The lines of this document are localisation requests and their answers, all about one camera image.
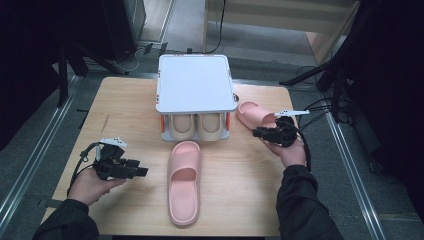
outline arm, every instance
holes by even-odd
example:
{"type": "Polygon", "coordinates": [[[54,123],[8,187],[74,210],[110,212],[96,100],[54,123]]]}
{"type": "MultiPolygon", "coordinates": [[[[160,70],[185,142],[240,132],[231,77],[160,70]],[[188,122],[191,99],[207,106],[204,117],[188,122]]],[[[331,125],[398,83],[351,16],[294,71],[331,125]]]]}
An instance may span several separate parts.
{"type": "Polygon", "coordinates": [[[88,216],[88,206],[123,183],[125,179],[103,181],[92,168],[82,171],[72,185],[68,199],[37,229],[33,240],[98,239],[97,225],[88,216]]]}
{"type": "Polygon", "coordinates": [[[303,143],[268,147],[286,167],[277,195],[281,239],[343,239],[328,209],[317,197],[318,182],[309,173],[303,143]]]}

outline slipper strap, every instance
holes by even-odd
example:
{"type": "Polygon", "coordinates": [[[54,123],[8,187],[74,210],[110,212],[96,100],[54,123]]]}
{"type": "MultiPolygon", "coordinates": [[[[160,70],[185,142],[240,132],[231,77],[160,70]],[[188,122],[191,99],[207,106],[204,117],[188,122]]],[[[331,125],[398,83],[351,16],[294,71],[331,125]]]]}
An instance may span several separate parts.
{"type": "Polygon", "coordinates": [[[170,160],[171,176],[181,169],[192,168],[198,172],[200,167],[200,152],[187,152],[172,155],[170,160]]]}

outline black robotic gripper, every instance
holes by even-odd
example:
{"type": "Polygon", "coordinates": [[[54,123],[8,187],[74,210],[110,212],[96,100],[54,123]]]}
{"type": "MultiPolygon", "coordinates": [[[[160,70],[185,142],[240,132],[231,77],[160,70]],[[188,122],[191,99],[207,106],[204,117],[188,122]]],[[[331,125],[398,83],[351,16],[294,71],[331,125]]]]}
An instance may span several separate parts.
{"type": "Polygon", "coordinates": [[[293,118],[282,116],[275,120],[276,128],[257,127],[253,129],[253,136],[265,141],[289,147],[297,138],[297,130],[293,118]]]}
{"type": "Polygon", "coordinates": [[[123,154],[124,150],[118,146],[106,144],[102,148],[101,158],[93,163],[93,168],[100,179],[106,180],[109,177],[132,179],[135,176],[146,176],[148,169],[139,167],[140,161],[121,158],[123,154]]]}

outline pink slide sandal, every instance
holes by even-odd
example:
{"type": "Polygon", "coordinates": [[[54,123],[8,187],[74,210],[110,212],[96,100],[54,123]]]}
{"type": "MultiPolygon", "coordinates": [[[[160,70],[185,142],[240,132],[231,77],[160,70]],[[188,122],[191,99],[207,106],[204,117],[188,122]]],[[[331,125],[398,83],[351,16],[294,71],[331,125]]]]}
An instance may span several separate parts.
{"type": "Polygon", "coordinates": [[[175,225],[197,220],[200,204],[200,147],[192,141],[177,144],[168,165],[169,216],[175,225]]]}
{"type": "Polygon", "coordinates": [[[257,127],[277,127],[274,113],[254,102],[240,103],[236,109],[236,116],[250,130],[257,127]]]}

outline black jacket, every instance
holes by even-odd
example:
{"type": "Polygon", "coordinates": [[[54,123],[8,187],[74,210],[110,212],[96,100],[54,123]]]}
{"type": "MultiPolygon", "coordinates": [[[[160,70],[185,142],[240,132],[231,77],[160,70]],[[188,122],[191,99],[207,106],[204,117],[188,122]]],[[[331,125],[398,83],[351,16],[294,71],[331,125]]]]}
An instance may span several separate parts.
{"type": "MultiPolygon", "coordinates": [[[[343,239],[327,208],[317,198],[318,183],[300,165],[290,166],[277,195],[281,239],[343,239]]],[[[87,205],[65,200],[38,228],[33,240],[98,239],[97,225],[87,205]]]]}
{"type": "Polygon", "coordinates": [[[343,239],[317,192],[318,182],[306,167],[293,165],[284,170],[277,195],[281,239],[343,239]]]}

